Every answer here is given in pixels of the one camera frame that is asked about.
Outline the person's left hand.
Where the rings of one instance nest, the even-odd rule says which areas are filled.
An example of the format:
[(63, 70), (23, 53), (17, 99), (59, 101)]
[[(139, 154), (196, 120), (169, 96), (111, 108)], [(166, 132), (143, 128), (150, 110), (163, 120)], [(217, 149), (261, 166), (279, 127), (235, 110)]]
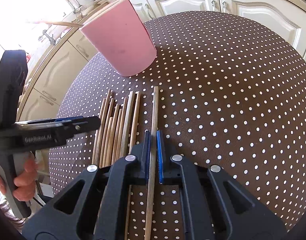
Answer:
[[(30, 152), (29, 158), (24, 165), (24, 171), (14, 179), (14, 184), (17, 189), (13, 192), (13, 196), (21, 201), (28, 202), (35, 195), (35, 180), (37, 177), (37, 164), (35, 163), (34, 155)], [(5, 195), (6, 188), (4, 181), (0, 176), (0, 192)]]

